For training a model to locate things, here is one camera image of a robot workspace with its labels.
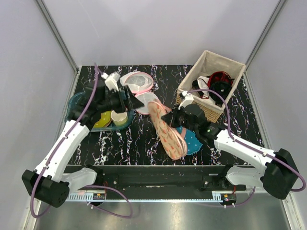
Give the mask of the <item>floral mesh laundry bag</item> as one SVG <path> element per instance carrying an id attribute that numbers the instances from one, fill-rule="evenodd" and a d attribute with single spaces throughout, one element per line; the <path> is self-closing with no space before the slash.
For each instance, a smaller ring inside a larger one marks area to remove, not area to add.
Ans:
<path id="1" fill-rule="evenodd" d="M 186 131 L 184 130 L 183 134 L 180 134 L 175 128 L 169 127 L 162 120 L 162 116 L 170 112 L 171 109 L 164 106 L 158 99 L 155 99 L 148 103 L 148 111 L 167 155 L 173 160 L 185 157 L 188 152 L 187 143 L 184 140 Z"/>

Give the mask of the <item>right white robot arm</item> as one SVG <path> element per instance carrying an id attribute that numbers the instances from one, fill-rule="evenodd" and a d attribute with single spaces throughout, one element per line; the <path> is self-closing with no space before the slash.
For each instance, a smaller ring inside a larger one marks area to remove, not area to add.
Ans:
<path id="1" fill-rule="evenodd" d="M 284 200 L 299 178 L 299 171 L 289 151 L 274 151 L 252 144 L 228 131 L 227 126 L 207 120 L 204 112 L 196 105 L 184 108 L 175 105 L 162 116 L 170 127 L 184 127 L 193 132 L 199 142 L 212 144 L 217 150 L 225 151 L 248 166 L 226 166 L 218 177 L 218 185 L 224 190 L 234 185 L 263 188 L 273 197 Z"/>

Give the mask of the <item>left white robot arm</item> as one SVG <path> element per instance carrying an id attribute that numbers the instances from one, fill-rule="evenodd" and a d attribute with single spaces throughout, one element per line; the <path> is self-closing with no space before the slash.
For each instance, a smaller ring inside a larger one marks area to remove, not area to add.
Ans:
<path id="1" fill-rule="evenodd" d="M 60 207 L 69 194 L 78 189 L 86 186 L 100 189 L 104 183 L 102 170 L 86 165 L 79 171 L 64 175 L 69 160 L 102 113 L 123 113 L 143 106 L 128 86 L 110 91 L 106 86 L 89 84 L 76 105 L 72 106 L 62 134 L 48 155 L 33 171 L 25 170 L 22 174 L 22 182 L 31 198 Z"/>

